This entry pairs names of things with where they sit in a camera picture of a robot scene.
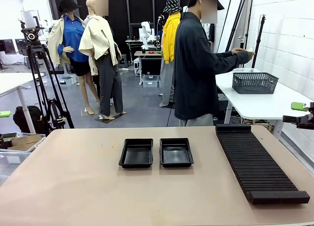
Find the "black wire basket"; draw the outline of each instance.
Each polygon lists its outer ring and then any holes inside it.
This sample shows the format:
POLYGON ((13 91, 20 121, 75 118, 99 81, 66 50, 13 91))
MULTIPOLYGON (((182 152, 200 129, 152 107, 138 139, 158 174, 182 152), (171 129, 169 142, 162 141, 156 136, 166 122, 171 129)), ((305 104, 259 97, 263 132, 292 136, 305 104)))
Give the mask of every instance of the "black wire basket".
POLYGON ((268 73, 234 73, 232 88, 239 94, 273 94, 277 82, 268 73))

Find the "gray floor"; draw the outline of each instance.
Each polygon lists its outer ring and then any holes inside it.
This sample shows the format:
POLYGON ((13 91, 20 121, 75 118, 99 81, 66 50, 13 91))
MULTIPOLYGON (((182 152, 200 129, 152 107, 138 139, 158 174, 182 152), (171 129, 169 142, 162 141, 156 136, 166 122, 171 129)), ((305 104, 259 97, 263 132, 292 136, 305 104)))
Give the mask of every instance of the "gray floor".
MULTIPOLYGON (((24 73, 30 71, 24 65, 15 65, 10 66, 10 68, 1 73, 10 72, 24 73)), ((96 115, 82 117, 81 110, 84 109, 84 101, 79 87, 76 85, 62 87, 75 128, 165 127, 167 125, 170 109, 159 107, 159 103, 161 102, 161 97, 158 97, 160 88, 143 88, 139 86, 139 77, 135 77, 132 70, 121 75, 121 79, 124 110, 127 114, 109 124, 96 121, 96 115)), ((34 82, 29 82, 25 86, 31 86, 30 89, 23 90, 27 105, 38 106, 34 82)), ((47 86, 46 91, 48 96, 54 96, 52 87, 47 86)), ((87 88, 87 91, 91 106, 96 107, 97 103, 89 88, 87 88)), ((0 97, 0 111, 12 111, 12 114, 14 114, 16 107, 20 105, 17 91, 0 97)), ((174 111, 172 110, 169 126, 178 125, 178 120, 174 117, 173 113, 174 111)), ((20 129, 13 121, 13 115, 10 118, 0 119, 0 133, 18 131, 20 129)))

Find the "yellow hoodie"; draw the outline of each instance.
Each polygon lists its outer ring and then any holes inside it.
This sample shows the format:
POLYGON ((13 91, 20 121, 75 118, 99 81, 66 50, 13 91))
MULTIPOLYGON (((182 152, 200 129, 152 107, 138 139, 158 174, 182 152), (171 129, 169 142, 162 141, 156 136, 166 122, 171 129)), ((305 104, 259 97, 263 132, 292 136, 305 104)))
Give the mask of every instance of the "yellow hoodie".
POLYGON ((174 59, 175 39, 180 17, 180 12, 169 16, 163 28, 162 53, 166 64, 169 64, 174 59))

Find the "black backpack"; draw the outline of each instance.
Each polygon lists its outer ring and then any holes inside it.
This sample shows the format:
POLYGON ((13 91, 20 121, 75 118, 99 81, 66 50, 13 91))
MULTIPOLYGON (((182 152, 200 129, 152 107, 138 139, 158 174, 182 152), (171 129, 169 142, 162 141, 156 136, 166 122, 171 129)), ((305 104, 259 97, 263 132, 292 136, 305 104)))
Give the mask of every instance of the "black backpack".
MULTIPOLYGON (((46 134, 44 124, 41 120, 41 111, 37 106, 27 106, 31 120, 37 134, 46 134)), ((17 107, 13 115, 15 124, 21 129, 22 133, 30 133, 28 124, 23 112, 23 107, 17 107)))

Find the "black shorts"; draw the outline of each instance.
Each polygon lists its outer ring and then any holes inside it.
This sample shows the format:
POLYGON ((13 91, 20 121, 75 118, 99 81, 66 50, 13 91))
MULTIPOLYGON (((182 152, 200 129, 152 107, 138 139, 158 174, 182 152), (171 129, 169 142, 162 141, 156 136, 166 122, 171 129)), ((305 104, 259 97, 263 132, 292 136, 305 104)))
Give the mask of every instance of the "black shorts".
POLYGON ((88 72, 90 72, 90 67, 89 67, 88 61, 87 62, 77 62, 71 58, 69 58, 69 59, 70 59, 71 66, 73 67, 75 74, 77 76, 84 76, 88 72))

